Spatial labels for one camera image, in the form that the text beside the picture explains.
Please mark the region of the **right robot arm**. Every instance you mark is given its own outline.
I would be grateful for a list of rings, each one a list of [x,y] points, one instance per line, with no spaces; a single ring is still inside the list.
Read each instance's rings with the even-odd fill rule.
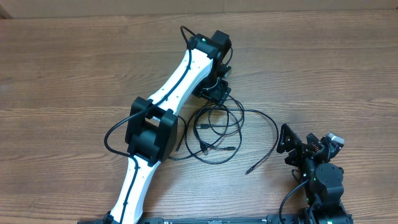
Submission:
[[[287,152],[285,163],[297,168],[298,186],[291,190],[279,207],[280,223],[353,224],[341,202],[344,193],[344,170],[330,161],[343,148],[345,140],[333,133],[318,139],[310,133],[303,142],[285,123],[281,126],[277,152]],[[296,215],[283,216],[282,210],[288,199],[303,189],[308,207]]]

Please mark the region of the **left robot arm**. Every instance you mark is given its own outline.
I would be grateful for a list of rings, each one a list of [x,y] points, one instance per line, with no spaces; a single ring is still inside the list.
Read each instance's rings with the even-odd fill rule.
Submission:
[[[128,164],[119,198],[102,223],[139,222],[155,171],[175,146],[178,114],[190,95],[222,105],[231,91],[225,81],[231,67],[223,62],[232,51],[229,35],[192,34],[185,42],[185,55],[165,84],[146,100],[136,98],[129,116],[111,128],[127,126]]]

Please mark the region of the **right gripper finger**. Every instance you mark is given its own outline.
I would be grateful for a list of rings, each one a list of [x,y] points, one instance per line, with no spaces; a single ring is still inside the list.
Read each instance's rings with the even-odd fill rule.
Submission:
[[[280,128],[277,152],[279,154],[282,154],[283,152],[290,152],[301,145],[301,139],[291,130],[287,123],[284,123]]]
[[[307,135],[307,149],[312,152],[323,152],[326,148],[325,146],[326,136],[318,139],[313,133]]]

